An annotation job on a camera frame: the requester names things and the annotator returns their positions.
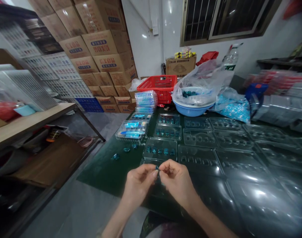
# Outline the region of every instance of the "blue plastic container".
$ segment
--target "blue plastic container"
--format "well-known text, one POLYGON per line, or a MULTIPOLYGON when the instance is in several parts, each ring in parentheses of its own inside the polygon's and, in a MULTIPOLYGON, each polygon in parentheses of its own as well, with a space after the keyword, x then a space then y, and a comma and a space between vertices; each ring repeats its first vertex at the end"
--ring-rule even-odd
POLYGON ((209 109, 212 105, 207 106, 207 107, 199 107, 199 108, 193 108, 193 107, 185 107, 177 104, 174 100, 173 102, 175 103, 175 107, 179 113, 181 113, 184 116, 190 116, 190 117, 196 117, 203 115, 207 109, 209 109))

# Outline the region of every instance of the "white wall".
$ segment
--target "white wall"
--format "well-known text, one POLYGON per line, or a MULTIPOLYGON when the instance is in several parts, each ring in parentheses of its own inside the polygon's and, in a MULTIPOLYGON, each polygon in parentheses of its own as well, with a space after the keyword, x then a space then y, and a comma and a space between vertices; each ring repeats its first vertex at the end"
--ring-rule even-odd
MULTIPOLYGON (((160 11, 162 10, 163 18, 163 50, 161 50, 161 35, 154 37, 149 33, 147 38, 142 37, 142 34, 147 32, 142 20, 138 18, 129 0, 122 0, 122 2, 138 75, 149 76, 161 73, 159 67, 163 62, 162 58, 171 57, 182 49, 180 35, 183 1, 162 0, 160 11)), ((256 63, 258 59, 289 56, 294 48, 302 42, 302 13, 288 20, 282 19, 289 2, 289 0, 282 1, 262 37, 191 46, 192 51, 197 53, 197 60, 207 51, 218 51, 218 59, 221 60, 231 44, 243 42, 244 44, 239 48, 240 57, 235 73, 246 77, 249 73, 259 71, 256 63)), ((149 11, 148 4, 141 4, 139 7, 145 14, 149 11)))

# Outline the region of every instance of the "stack of plastic trays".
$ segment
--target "stack of plastic trays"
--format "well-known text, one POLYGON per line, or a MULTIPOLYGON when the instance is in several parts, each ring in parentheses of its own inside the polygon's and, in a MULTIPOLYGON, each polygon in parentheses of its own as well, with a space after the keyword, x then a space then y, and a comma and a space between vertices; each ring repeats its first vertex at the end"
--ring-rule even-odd
POLYGON ((137 113, 154 113, 158 105, 158 95, 155 91, 140 92, 134 96, 137 104, 135 111, 137 113))
POLYGON ((118 140, 142 141, 148 131, 146 120, 123 121, 115 134, 118 140))

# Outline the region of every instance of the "clear plastic bag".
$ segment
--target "clear plastic bag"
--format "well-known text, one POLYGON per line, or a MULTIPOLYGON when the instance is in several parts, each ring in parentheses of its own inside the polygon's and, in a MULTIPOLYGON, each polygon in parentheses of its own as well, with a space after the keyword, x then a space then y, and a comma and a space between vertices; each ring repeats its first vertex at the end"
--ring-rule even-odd
POLYGON ((230 81, 233 75, 233 71, 225 70, 224 66, 217 60, 206 61, 174 86, 172 98, 183 106, 210 106, 216 102, 216 96, 224 82, 230 81), (185 97, 183 92, 191 92, 192 94, 185 97))

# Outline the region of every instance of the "stacked cardboard boxes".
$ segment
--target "stacked cardboard boxes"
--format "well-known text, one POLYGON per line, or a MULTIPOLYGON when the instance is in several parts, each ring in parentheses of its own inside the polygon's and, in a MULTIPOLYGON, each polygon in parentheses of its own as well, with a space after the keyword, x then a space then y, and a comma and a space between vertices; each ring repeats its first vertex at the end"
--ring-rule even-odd
POLYGON ((28 1, 105 112, 134 98, 128 89, 137 73, 120 0, 28 1))

